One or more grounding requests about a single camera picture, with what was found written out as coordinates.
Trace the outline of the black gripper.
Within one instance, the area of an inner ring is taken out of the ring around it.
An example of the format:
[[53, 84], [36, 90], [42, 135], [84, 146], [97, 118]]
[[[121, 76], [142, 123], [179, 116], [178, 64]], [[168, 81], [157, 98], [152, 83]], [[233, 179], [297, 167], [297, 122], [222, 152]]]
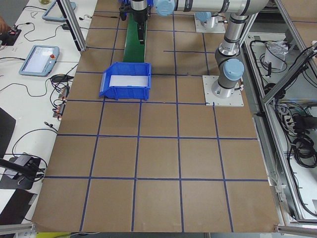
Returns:
[[145, 43], [145, 25], [144, 23], [148, 20], [148, 10], [145, 8], [143, 10], [132, 9], [133, 20], [137, 22], [137, 33], [138, 40], [141, 45]]

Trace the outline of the person hand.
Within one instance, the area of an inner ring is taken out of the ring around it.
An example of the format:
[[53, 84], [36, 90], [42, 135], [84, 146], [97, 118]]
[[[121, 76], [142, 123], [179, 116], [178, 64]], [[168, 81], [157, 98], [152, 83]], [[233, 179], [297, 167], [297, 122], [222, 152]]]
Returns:
[[5, 33], [11, 30], [11, 27], [5, 22], [5, 20], [0, 17], [0, 33]]

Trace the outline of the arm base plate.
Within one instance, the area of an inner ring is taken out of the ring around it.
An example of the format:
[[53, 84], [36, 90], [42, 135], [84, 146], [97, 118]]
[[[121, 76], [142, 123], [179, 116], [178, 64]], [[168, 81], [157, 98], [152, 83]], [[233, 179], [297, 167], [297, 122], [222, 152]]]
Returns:
[[231, 89], [224, 89], [218, 83], [217, 75], [203, 75], [205, 105], [216, 107], [243, 107], [243, 99], [238, 83]]
[[217, 12], [196, 12], [194, 20], [198, 33], [225, 33], [226, 20]]

